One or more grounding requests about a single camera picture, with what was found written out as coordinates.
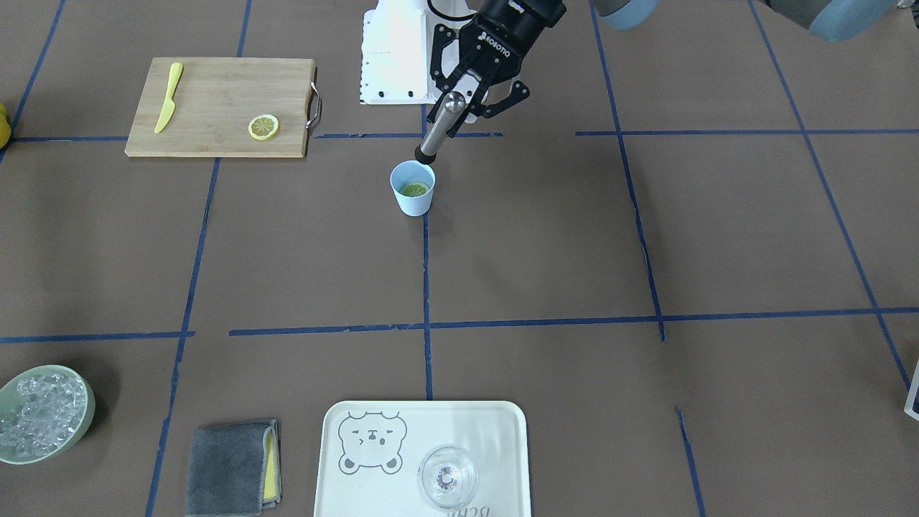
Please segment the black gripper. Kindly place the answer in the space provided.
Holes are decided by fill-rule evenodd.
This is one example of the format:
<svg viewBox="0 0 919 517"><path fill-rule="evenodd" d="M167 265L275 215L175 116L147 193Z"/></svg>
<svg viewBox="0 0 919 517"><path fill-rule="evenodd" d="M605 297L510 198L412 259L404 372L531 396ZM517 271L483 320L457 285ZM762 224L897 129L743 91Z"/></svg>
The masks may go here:
<svg viewBox="0 0 919 517"><path fill-rule="evenodd" d="M566 11L561 1L486 1L459 30L459 40L442 50L440 68L448 78L459 64L457 91L468 102L468 120L493 118L531 95L520 79L522 62L543 30L554 27ZM437 34L436 25L426 26L429 109L443 93L430 75Z"/></svg>

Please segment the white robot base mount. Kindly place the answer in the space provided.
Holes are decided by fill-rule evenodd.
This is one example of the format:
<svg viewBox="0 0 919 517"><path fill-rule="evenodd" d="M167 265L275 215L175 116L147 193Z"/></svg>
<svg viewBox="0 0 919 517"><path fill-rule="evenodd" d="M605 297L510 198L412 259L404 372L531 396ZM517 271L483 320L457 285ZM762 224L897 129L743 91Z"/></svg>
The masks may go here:
<svg viewBox="0 0 919 517"><path fill-rule="evenodd" d="M363 16L359 102L436 103L441 91L430 76L434 29L460 29L475 12L467 1L378 1Z"/></svg>

